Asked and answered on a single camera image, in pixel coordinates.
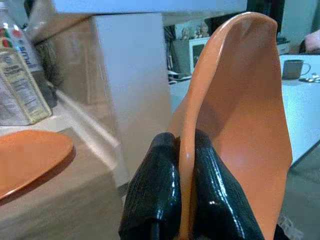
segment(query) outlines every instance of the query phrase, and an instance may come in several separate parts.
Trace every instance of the wall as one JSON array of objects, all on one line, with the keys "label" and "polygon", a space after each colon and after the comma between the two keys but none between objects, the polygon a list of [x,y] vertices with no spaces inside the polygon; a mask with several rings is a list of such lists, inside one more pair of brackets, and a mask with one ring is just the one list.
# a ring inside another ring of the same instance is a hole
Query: wall
[{"label": "wall", "polygon": [[312,31],[319,0],[285,0],[281,35],[290,40],[291,51],[299,49]]},{"label": "wall", "polygon": [[3,2],[8,6],[8,14],[20,27],[28,23],[24,0],[4,0]]}]

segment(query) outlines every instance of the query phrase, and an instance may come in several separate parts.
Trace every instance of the plastic bottle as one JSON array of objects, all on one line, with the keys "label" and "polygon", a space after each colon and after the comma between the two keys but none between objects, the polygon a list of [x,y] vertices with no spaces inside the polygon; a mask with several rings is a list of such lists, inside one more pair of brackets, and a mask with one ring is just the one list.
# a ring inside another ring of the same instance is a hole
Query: plastic bottle
[{"label": "plastic bottle", "polygon": [[56,105],[53,93],[49,89],[44,70],[40,64],[37,52],[31,41],[27,38],[15,21],[8,15],[8,8],[0,1],[0,46],[13,47],[21,54],[25,64],[28,66],[36,84],[38,85],[44,99],[52,108]]}]

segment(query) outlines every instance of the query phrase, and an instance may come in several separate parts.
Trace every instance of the mug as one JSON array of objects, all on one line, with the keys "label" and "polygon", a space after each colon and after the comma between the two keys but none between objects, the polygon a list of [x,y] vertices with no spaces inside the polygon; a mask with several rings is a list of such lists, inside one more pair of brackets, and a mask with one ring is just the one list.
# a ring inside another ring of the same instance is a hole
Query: mug
[{"label": "mug", "polygon": [[[309,69],[305,73],[301,74],[303,65],[308,65]],[[286,60],[283,65],[282,79],[299,79],[300,76],[306,75],[310,71],[310,69],[310,64],[304,63],[303,60]]]}]

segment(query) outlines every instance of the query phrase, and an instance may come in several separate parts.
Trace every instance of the white table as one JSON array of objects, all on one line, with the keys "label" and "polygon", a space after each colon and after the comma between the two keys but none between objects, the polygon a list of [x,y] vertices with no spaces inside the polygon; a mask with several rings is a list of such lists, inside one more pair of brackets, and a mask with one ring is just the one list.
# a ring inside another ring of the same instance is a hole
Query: white table
[{"label": "white table", "polygon": [[[311,65],[311,73],[320,74],[320,55],[281,55],[281,69],[285,60],[300,59]],[[190,81],[170,86],[174,111],[188,91]],[[320,83],[283,80],[282,95],[285,117],[292,146],[292,165],[320,141]]]}]

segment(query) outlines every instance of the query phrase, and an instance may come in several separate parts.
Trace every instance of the orange plate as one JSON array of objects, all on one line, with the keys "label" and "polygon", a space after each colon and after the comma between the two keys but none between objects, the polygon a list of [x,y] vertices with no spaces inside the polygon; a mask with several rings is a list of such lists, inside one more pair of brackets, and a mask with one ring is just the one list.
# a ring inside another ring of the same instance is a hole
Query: orange plate
[{"label": "orange plate", "polygon": [[22,189],[73,152],[63,134],[25,130],[0,137],[0,199]]}]

